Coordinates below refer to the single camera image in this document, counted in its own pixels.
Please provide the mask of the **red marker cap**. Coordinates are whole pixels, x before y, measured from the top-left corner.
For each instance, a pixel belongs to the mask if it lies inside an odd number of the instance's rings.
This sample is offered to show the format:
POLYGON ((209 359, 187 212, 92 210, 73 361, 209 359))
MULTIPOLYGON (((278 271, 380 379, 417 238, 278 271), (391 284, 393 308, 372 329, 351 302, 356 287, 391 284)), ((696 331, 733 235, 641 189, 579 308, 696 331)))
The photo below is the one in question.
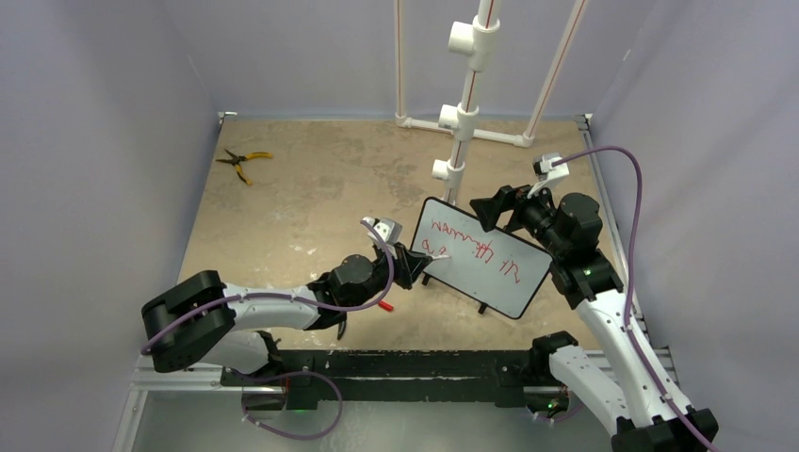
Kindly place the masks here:
POLYGON ((378 306, 381 307, 382 309, 386 310, 387 312, 393 312, 394 311, 394 306, 393 305, 391 305, 388 302, 382 301, 382 300, 378 303, 378 306))

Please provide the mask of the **small black-framed whiteboard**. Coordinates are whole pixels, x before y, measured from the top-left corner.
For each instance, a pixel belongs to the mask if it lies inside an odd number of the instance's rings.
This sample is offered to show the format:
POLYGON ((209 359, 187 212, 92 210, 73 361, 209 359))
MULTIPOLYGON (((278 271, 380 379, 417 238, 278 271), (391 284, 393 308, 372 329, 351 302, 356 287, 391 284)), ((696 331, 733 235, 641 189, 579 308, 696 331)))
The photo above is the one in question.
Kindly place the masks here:
POLYGON ((476 217, 435 197, 420 210, 410 249, 442 256, 426 277, 511 319, 520 318, 549 273, 550 255, 499 229, 486 232, 476 217))

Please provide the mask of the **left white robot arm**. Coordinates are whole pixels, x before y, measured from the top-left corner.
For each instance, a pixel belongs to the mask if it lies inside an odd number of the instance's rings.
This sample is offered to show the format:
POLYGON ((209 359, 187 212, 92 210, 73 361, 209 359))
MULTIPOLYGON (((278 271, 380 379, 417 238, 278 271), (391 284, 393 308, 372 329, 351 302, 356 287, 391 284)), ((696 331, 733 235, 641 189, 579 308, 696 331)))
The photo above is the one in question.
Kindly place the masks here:
POLYGON ((342 324, 348 313, 378 304, 392 286, 412 289, 433 260, 397 243, 377 250, 373 260, 350 255, 316 280, 282 290, 226 284, 218 271, 203 270, 144 304, 147 341, 140 353, 159 373, 212 363, 268 385, 281 372, 270 328, 317 331, 342 324))

